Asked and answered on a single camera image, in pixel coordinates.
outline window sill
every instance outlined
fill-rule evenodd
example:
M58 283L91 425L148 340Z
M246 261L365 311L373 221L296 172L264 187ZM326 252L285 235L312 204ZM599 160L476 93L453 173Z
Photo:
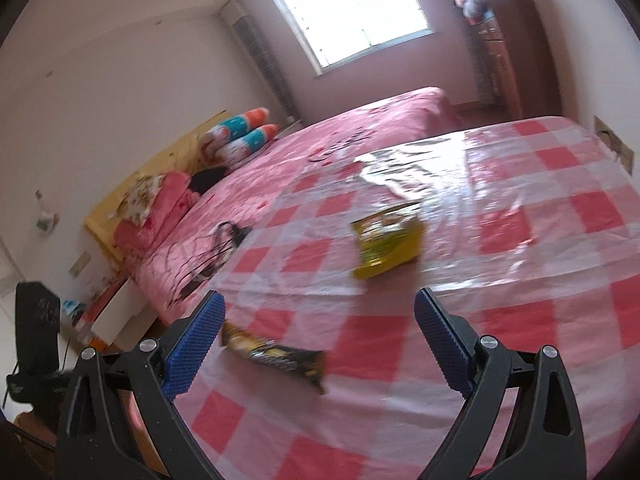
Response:
M340 61L336 61L335 63L331 63L331 65L328 65L325 67L321 67L319 64L313 63L314 69L316 70L316 78L322 77L323 75L329 72L332 72L336 68L340 68L341 66L344 66L350 63L351 61L355 61L356 59L359 59L361 57L368 56L369 54L373 54L374 52L385 50L390 46L395 46L397 44L404 43L405 41L411 41L411 40L416 40L417 38L431 36L432 34L437 34L437 31L433 30L432 28L425 28L424 30L419 30L418 32L413 32L411 34L401 36L400 38L395 38L394 40L385 41L385 43L380 43L374 46L370 46L365 50L361 50L360 52L357 52L352 56L345 57L344 59L341 59Z

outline brown wooden cabinet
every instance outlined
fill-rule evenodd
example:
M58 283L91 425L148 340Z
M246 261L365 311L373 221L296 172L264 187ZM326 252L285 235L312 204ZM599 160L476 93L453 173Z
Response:
M533 0L489 0L476 25L494 89L512 120L562 115L556 67Z

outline window frame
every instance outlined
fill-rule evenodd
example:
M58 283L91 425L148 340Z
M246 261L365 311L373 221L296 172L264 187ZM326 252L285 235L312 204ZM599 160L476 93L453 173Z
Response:
M323 74L331 72L332 70L339 68L341 66L344 66L347 63L350 63L351 61L355 61L358 58L368 56L369 54L373 54L374 52L378 52L380 50L384 50L390 46L395 46L397 44L404 43L405 41L410 41L416 38L423 38L425 36L431 36L432 34L436 34L436 31L433 30L433 28L431 27L430 20L427 19L427 28L424 28L423 30L417 30L416 32L411 32L409 34L405 34L404 36L393 38L392 40L385 41L384 43L372 45L369 48L365 48L364 50L356 52L351 56L345 57L340 61L336 61L335 63L331 63L328 66L323 67L320 64L320 61L318 60L316 53L311 48L311 45L309 44L305 36L305 33L300 28L300 25L296 21L295 17L293 16L293 13L289 9L285 1L273 0L273 2L275 3L276 7L278 7L278 10L281 12L281 14L284 16L284 19L286 20L287 24L291 28L295 37L298 39L298 42L300 42L300 46L305 51L305 54L308 57L309 62L311 63L314 71L316 72L316 76L321 76Z

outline food wrapper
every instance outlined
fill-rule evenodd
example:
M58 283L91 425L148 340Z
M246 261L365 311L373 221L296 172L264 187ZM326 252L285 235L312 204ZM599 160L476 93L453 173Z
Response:
M405 202L353 222L362 260L354 277L366 280L419 256L424 232L419 212L420 202Z
M256 337L228 320L222 327L222 346L239 356L301 377L324 394L324 352L283 346L275 341Z

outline wooden floor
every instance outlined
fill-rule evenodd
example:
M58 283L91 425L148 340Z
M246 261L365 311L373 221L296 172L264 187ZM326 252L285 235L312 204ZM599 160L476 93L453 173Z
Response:
M490 106L486 108L475 108L474 110L459 111L458 115L462 119L465 130L481 128L491 124L508 123L511 117L506 108L501 106Z

